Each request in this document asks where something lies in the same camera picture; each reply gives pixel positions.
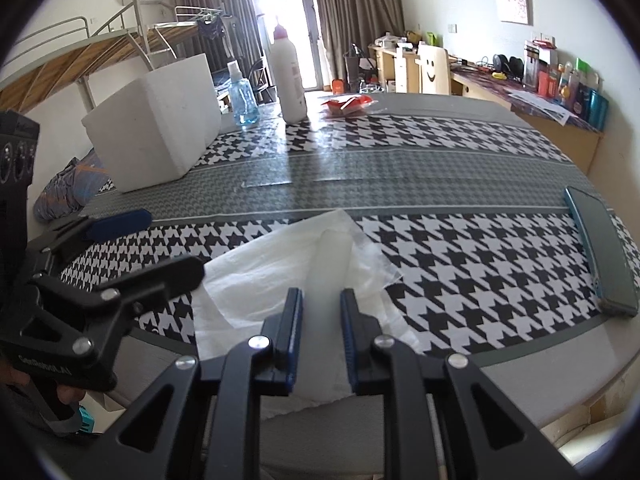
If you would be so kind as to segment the red snack packet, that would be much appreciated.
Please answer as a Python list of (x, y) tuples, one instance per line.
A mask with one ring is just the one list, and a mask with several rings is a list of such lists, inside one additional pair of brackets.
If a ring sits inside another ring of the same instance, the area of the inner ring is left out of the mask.
[(334, 96), (322, 103), (329, 117), (344, 118), (365, 113), (375, 103), (367, 94), (353, 96)]

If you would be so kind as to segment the blue spray bottle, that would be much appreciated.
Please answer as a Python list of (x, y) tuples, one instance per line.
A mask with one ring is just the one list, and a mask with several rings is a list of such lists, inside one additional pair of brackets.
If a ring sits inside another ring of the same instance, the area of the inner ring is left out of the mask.
[(256, 124), (259, 110), (250, 81), (243, 76), (237, 60), (228, 63), (228, 71), (229, 96), (235, 123), (240, 127)]

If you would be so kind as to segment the right brown curtain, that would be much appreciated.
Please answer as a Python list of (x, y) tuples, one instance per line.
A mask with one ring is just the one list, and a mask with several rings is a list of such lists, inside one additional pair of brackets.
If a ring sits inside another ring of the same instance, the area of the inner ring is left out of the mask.
[(352, 44), (365, 48), (386, 32), (404, 31), (401, 0), (317, 0), (317, 12), (334, 79), (346, 77), (344, 55)]

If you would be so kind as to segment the black folding chair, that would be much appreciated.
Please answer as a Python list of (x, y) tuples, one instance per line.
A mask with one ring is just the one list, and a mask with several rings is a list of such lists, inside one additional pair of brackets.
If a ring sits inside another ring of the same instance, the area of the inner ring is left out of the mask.
[(260, 58), (250, 66), (250, 72), (247, 78), (252, 85), (254, 97), (258, 105), (270, 104), (276, 100), (274, 85), (271, 83), (268, 66), (264, 58)]

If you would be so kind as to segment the orange container on floor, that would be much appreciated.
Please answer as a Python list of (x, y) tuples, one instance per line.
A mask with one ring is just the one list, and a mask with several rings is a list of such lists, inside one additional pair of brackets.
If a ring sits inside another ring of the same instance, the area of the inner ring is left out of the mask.
[(331, 90), (334, 96), (345, 93), (345, 84), (341, 79), (333, 79), (331, 82)]

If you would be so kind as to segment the white bottle red pump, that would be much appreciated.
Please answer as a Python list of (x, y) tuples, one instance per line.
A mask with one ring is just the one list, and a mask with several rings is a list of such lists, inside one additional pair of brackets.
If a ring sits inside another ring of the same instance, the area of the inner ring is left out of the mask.
[(297, 124), (307, 117), (305, 90), (295, 46), (280, 24), (273, 29), (270, 63), (282, 118), (287, 124)]

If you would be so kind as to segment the wooden smiley face chair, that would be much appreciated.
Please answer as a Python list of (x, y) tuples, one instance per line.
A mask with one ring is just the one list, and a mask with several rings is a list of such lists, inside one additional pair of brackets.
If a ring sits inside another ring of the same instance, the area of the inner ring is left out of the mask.
[(450, 64), (446, 49), (421, 42), (416, 65), (419, 66), (420, 91), (423, 94), (450, 96)]

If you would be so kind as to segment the metal bunk bed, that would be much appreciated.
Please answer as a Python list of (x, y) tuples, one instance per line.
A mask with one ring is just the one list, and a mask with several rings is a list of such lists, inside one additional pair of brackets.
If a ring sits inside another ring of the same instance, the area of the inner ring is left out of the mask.
[(132, 58), (147, 70), (175, 61), (184, 40), (197, 32), (216, 35), (217, 16), (167, 0), (134, 0), (100, 26), (91, 27), (82, 15), (44, 26), (17, 40), (3, 63), (1, 108), (25, 114), (72, 84), (92, 101), (92, 75)]

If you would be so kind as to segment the left brown curtain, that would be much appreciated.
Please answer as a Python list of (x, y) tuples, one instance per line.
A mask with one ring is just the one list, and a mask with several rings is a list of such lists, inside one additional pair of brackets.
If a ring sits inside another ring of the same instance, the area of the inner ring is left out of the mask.
[(237, 60), (247, 76), (255, 62), (262, 57), (257, 15), (253, 0), (174, 0), (175, 6), (186, 6), (199, 14), (209, 10), (218, 12), (213, 19), (218, 32), (197, 32), (181, 44), (179, 52), (185, 57), (205, 54), (209, 70), (218, 72), (227, 63)]

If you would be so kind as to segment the white plastic bag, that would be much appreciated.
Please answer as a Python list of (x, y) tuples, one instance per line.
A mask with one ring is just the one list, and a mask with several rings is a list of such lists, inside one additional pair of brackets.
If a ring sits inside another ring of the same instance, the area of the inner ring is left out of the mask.
[(352, 218), (337, 209), (296, 222), (279, 221), (270, 232), (210, 260), (193, 294), (196, 348), (201, 360), (224, 356), (257, 335), (284, 308), (291, 288), (303, 294), (303, 357), (289, 398), (267, 404), (274, 417), (347, 398), (340, 293), (352, 289), (361, 312), (413, 349), (420, 342), (390, 299), (402, 271), (383, 244), (390, 232), (378, 217)]

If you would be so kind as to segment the blue plaid quilt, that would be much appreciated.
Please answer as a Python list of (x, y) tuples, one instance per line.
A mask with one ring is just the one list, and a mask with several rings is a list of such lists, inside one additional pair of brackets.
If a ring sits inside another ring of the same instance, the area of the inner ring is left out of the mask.
[(110, 180), (92, 148), (83, 158), (72, 158), (43, 188), (32, 211), (47, 224), (80, 211)]

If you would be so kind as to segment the wooden desk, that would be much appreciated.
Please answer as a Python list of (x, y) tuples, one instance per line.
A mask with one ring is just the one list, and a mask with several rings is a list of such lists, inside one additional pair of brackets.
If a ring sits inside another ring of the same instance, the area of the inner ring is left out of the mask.
[[(374, 44), (370, 45), (369, 53), (370, 57), (375, 59), (378, 82), (384, 88), (393, 82), (398, 93), (422, 93), (419, 66), (416, 65), (417, 54)], [(509, 90), (524, 90), (519, 84), (510, 80), (498, 80), (472, 65), (454, 64), (450, 66), (450, 76), (450, 96), (494, 102), (510, 110), (536, 128), (584, 174), (588, 174), (603, 138), (602, 133), (574, 116), (565, 126), (561, 126), (539, 110), (512, 99)]]

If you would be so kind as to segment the brown curtain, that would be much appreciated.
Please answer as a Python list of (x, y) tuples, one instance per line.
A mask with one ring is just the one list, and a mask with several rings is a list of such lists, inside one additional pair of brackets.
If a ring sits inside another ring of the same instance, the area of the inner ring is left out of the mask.
[(179, 52), (185, 57), (205, 54), (209, 70), (218, 72), (227, 63), (237, 60), (247, 76), (255, 62), (262, 57), (257, 15), (253, 0), (174, 0), (175, 6), (186, 6), (199, 14), (209, 10), (218, 12), (213, 19), (218, 32), (197, 32), (181, 44)]
[(401, 0), (317, 0), (317, 12), (334, 79), (346, 77), (344, 55), (352, 44), (365, 48), (386, 32), (404, 31)]

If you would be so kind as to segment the cartoon wall picture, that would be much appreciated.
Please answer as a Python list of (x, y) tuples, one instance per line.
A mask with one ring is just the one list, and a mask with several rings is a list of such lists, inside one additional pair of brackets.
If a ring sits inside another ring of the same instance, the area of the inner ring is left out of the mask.
[(499, 20), (506, 23), (528, 25), (528, 0), (497, 0)]

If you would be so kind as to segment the teal bottle on desk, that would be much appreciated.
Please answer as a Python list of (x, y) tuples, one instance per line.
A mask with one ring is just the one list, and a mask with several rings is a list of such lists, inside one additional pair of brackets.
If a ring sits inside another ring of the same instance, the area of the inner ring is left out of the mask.
[(600, 92), (592, 90), (589, 101), (589, 125), (598, 131), (602, 131), (606, 122), (606, 116), (608, 116), (608, 99), (602, 96)]

